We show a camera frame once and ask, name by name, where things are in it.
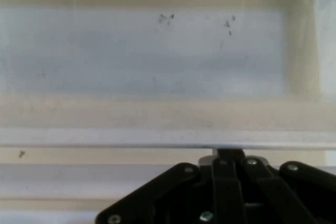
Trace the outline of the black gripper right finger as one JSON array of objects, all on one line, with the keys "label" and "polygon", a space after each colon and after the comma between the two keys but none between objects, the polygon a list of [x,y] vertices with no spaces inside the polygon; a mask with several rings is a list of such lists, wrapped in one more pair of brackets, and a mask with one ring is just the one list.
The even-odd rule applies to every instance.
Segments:
[{"label": "black gripper right finger", "polygon": [[289,161],[278,169],[230,152],[231,223],[335,223],[335,175]]}]

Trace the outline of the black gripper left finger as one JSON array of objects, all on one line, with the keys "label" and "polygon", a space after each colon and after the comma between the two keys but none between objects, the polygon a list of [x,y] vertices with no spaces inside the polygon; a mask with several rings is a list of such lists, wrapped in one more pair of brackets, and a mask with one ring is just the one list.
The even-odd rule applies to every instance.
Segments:
[{"label": "black gripper left finger", "polygon": [[96,223],[244,223],[243,150],[179,163],[100,212]]}]

